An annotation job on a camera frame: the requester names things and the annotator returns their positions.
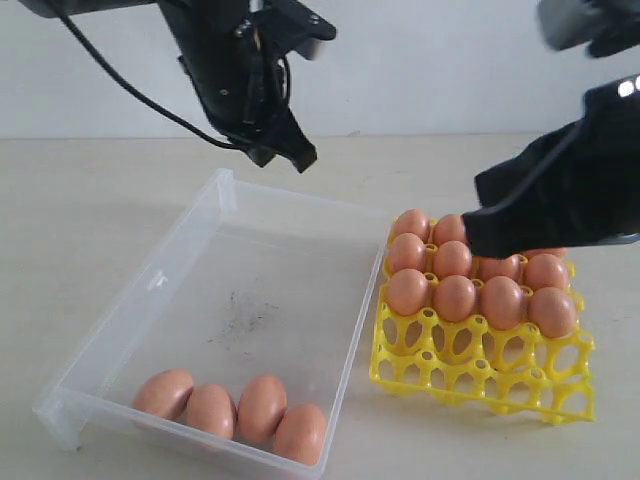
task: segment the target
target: egg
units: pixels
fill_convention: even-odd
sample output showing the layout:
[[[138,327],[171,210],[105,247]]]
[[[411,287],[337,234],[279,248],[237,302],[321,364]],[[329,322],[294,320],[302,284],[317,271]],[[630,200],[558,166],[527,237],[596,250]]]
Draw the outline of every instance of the egg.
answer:
[[[480,313],[496,330],[511,330],[524,320],[524,292],[509,277],[493,277],[480,289]]]
[[[413,233],[398,235],[389,249],[389,268],[392,274],[405,268],[424,272],[427,268],[427,248],[420,237]]]
[[[527,264],[524,270],[524,284],[536,291],[543,287],[569,288],[569,270],[555,255],[541,253]]]
[[[190,427],[231,439],[236,429],[236,406],[227,390],[215,384],[196,387],[187,402]]]
[[[509,277],[518,280],[520,275],[520,257],[512,255],[505,259],[481,258],[478,262],[477,277],[486,282],[493,277]]]
[[[273,453],[313,466],[322,454],[327,420],[316,405],[307,403],[289,410],[276,430]]]
[[[413,233],[417,235],[420,240],[426,242],[429,238],[429,217],[427,217],[422,210],[414,208],[407,210],[398,217],[393,224],[393,235],[397,237],[403,233]]]
[[[440,282],[433,294],[433,307],[445,322],[462,322],[476,305],[476,287],[462,275],[451,275]]]
[[[438,248],[433,259],[433,273],[441,280],[449,275],[468,277],[472,264],[473,257],[469,247],[458,240],[451,240]]]
[[[393,274],[387,284],[387,303],[399,315],[413,315],[427,305],[429,282],[422,272],[405,269]]]
[[[529,320],[548,338],[560,338],[578,328],[578,313],[573,299],[554,287],[534,292],[529,300]]]
[[[238,402],[238,428],[251,443],[260,444],[276,431],[287,408],[287,392],[273,374],[252,379]]]
[[[141,412],[175,420],[184,412],[193,384],[193,377],[186,370],[165,370],[145,382],[132,406]]]
[[[569,253],[567,248],[538,248],[535,250],[527,250],[526,252],[522,252],[522,254],[527,258],[533,258],[536,255],[540,255],[541,253],[550,253],[551,255],[555,255],[558,258],[564,258]]]
[[[467,235],[462,217],[453,213],[442,217],[433,229],[433,243],[436,245],[440,246],[451,240],[467,244]]]

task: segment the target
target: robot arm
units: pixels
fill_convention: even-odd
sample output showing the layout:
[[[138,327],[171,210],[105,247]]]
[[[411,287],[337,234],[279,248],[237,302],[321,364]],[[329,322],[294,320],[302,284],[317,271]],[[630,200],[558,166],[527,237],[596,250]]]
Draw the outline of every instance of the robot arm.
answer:
[[[555,50],[590,42],[600,58],[640,43],[637,0],[542,0]],[[581,120],[475,178],[482,208],[463,215],[474,255],[640,239],[640,74],[585,93]]]
[[[241,150],[260,167],[281,155],[302,173],[317,159],[289,109],[286,55],[296,51],[313,59],[321,42],[336,37],[336,29],[296,0],[264,0],[255,11],[250,0],[20,1],[40,16],[62,19],[76,37],[82,34],[69,16],[157,3],[209,123],[230,142],[211,143]]]

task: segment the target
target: transparent plastic box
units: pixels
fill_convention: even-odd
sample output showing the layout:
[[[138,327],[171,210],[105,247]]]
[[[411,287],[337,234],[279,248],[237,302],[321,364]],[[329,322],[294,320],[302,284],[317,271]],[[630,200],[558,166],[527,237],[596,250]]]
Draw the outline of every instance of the transparent plastic box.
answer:
[[[64,449],[88,423],[203,457],[253,478],[317,479],[327,462],[379,270],[382,212],[236,181],[219,170],[34,405]],[[308,467],[130,408],[168,368],[219,383],[237,402],[272,372],[289,406],[317,404],[329,428]]]

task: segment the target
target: white table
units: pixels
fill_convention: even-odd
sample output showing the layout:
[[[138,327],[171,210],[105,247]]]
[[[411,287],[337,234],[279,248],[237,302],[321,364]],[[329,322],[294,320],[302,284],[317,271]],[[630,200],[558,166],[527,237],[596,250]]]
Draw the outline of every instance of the white table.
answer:
[[[0,142],[0,478],[221,478],[211,466],[128,438],[88,432],[56,449],[31,413],[34,396],[218,167],[242,180],[391,213],[476,207],[473,175],[533,135],[318,141],[298,175],[264,170],[197,140]],[[325,478],[640,478],[638,246],[579,249],[576,290],[593,333],[596,423],[547,427],[518,417],[397,399],[367,375],[365,332]]]

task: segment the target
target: egg carton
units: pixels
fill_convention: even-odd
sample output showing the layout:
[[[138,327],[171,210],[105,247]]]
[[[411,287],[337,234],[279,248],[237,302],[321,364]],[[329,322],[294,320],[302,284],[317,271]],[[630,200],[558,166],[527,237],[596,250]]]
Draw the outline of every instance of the egg carton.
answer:
[[[425,276],[433,291],[438,278],[430,272],[438,247],[426,243],[429,260]],[[393,241],[389,237],[388,245]],[[528,260],[520,255],[519,281],[526,297],[532,290],[522,284]],[[569,275],[576,268],[566,261]],[[484,283],[471,279],[477,290]],[[388,260],[383,273],[390,278]],[[539,412],[544,422],[564,424],[594,421],[594,390],[589,355],[595,348],[592,335],[578,320],[576,331],[566,337],[544,337],[538,327],[525,321],[512,330],[496,330],[477,310],[460,323],[445,322],[429,301],[426,308],[410,316],[393,312],[385,302],[387,284],[380,287],[369,376],[387,392],[408,395],[429,392],[437,401],[460,405],[484,402],[496,414]],[[583,297],[569,290],[578,313]]]

